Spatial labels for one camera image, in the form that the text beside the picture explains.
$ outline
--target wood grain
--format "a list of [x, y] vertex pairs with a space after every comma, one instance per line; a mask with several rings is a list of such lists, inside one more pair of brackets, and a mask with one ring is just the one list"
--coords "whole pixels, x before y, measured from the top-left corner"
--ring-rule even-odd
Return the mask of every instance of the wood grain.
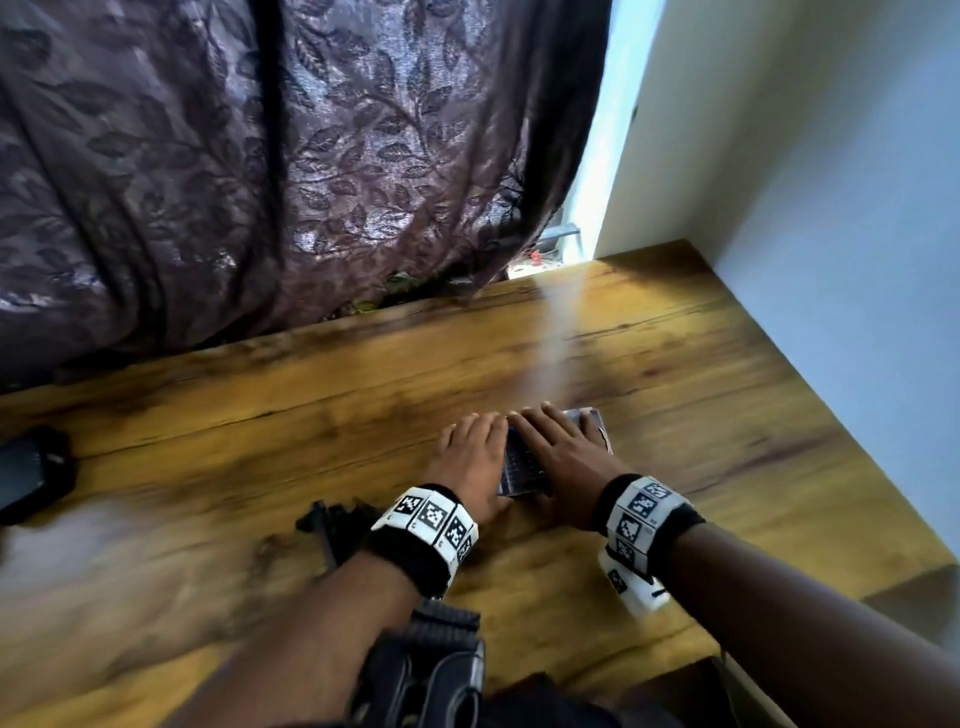
[[[68, 431], [76, 492], [6, 529], [0, 718], [159, 721], [324, 570], [294, 520], [386, 505], [469, 411], [599, 407], [615, 450], [845, 594], [952, 562], [685, 242], [0, 398]], [[598, 536], [518, 504], [449, 596], [483, 614], [488, 687], [545, 669], [616, 692], [709, 654], [677, 605], [629, 618]]]

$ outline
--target patterned fabric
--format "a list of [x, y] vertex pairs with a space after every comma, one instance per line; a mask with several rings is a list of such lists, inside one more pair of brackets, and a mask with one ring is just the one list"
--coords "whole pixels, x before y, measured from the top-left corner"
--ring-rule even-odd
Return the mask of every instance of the patterned fabric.
[[564, 198], [609, 13], [6, 0], [0, 380], [472, 293]]

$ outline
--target left hand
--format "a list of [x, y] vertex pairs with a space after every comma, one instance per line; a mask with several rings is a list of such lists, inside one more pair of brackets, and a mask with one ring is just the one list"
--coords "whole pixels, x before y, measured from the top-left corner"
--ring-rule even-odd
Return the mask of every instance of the left hand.
[[421, 483], [445, 485], [463, 502], [477, 525], [484, 525], [510, 504], [496, 494], [507, 447], [507, 419], [496, 412], [467, 415], [440, 433], [437, 450]]

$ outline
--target black device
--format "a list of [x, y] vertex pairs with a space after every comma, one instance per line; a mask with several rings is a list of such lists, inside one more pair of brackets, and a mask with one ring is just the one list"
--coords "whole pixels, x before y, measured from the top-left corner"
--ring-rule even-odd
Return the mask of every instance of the black device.
[[[343, 564], [382, 512], [357, 502], [352, 510], [318, 500], [297, 520], [316, 533], [327, 566]], [[410, 623], [388, 630], [367, 655], [350, 700], [350, 728], [473, 728], [484, 678], [480, 615], [424, 599]]]
[[0, 525], [23, 523], [62, 498], [76, 475], [70, 438], [52, 427], [0, 443]]
[[[600, 412], [592, 407], [590, 413], [600, 424], [600, 433], [607, 443], [607, 450], [612, 452], [610, 438], [604, 427]], [[580, 426], [580, 410], [566, 409], [564, 414]], [[500, 485], [496, 492], [501, 496], [516, 497], [526, 493], [543, 493], [549, 496], [553, 493], [550, 478], [546, 476], [534, 453], [530, 451], [523, 437], [512, 426], [507, 431], [507, 450], [503, 455], [503, 473], [500, 475]]]

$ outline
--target right hand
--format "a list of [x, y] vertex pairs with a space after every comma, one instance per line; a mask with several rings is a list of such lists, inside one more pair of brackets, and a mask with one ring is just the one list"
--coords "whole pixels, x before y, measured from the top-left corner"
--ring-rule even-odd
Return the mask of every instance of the right hand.
[[607, 452], [600, 425], [588, 409], [580, 410], [580, 427], [549, 402], [507, 418], [534, 453], [553, 485], [553, 497], [541, 502], [562, 523], [592, 530], [597, 499], [611, 480], [633, 473]]

